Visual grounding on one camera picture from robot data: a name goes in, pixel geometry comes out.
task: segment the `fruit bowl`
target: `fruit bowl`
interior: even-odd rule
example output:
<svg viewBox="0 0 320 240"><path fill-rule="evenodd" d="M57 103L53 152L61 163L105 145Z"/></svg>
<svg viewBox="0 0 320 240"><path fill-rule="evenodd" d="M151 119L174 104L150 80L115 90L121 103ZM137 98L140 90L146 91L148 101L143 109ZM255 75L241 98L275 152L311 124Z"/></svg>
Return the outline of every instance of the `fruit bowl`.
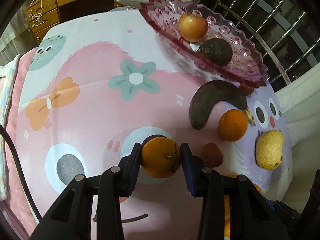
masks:
<svg viewBox="0 0 320 240"><path fill-rule="evenodd" d="M139 11L173 49L192 60L199 70L255 88L266 86L265 81L269 78L268 68L262 61L261 53L255 49L255 44L246 38L243 31L238 30L220 13L214 13L204 5L180 0L150 0L148 3L142 3ZM188 42L180 35L178 21L181 15L186 13L206 18L209 28L202 41ZM233 50L229 64L218 66L203 54L196 52L204 41L211 38L229 42Z"/></svg>

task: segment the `curtain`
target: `curtain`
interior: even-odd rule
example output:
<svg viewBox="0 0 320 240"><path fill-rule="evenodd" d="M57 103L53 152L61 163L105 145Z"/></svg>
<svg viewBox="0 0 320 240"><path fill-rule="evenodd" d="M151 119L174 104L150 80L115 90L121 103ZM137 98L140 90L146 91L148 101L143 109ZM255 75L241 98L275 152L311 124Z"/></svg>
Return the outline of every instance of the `curtain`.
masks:
<svg viewBox="0 0 320 240"><path fill-rule="evenodd" d="M293 180L282 201L301 212L320 169L320 63L276 94L292 142Z"/></svg>
<svg viewBox="0 0 320 240"><path fill-rule="evenodd" d="M31 2L32 0L27 0L19 8L0 38L0 66L12 61L16 55L23 55L37 46L24 13L24 8Z"/></svg>

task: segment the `green flower print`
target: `green flower print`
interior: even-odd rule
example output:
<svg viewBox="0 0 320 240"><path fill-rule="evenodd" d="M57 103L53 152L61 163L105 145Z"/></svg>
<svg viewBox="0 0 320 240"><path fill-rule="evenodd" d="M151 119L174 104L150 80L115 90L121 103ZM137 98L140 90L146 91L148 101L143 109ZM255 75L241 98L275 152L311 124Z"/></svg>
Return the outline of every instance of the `green flower print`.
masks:
<svg viewBox="0 0 320 240"><path fill-rule="evenodd" d="M123 75L111 78L108 86L111 89L122 90L121 98L124 101L132 100L140 89L150 94L160 93L160 86L148 78L156 71L156 63L147 62L137 68L130 60L124 60L120 63L120 69Z"/></svg>

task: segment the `metal screw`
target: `metal screw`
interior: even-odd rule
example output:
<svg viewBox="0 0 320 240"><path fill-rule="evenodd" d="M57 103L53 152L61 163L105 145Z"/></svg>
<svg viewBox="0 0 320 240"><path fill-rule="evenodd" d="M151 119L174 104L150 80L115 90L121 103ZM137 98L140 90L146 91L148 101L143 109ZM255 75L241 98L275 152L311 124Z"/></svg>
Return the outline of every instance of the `metal screw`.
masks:
<svg viewBox="0 0 320 240"><path fill-rule="evenodd" d="M81 181L84 179L84 175L82 174L78 174L76 177L75 177L76 181Z"/></svg>
<svg viewBox="0 0 320 240"><path fill-rule="evenodd" d="M202 172L204 172L204 173L211 173L211 171L212 171L212 169L209 167L202 168Z"/></svg>
<svg viewBox="0 0 320 240"><path fill-rule="evenodd" d="M121 171L121 168L120 168L119 166L113 166L113 167L111 168L111 171L112 171L113 173L116 173L116 172Z"/></svg>
<svg viewBox="0 0 320 240"><path fill-rule="evenodd" d="M240 181L247 181L247 176L245 176L245 175L239 175L239 180Z"/></svg>

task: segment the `dark avocado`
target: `dark avocado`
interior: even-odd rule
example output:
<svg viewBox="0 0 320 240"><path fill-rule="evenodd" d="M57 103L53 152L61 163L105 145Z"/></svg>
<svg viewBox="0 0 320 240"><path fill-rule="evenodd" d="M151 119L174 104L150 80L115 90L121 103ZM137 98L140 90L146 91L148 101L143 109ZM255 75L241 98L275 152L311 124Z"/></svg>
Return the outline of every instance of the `dark avocado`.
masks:
<svg viewBox="0 0 320 240"><path fill-rule="evenodd" d="M223 67L232 59L232 48L223 39L210 39L205 41L197 50L207 56L213 63Z"/></svg>

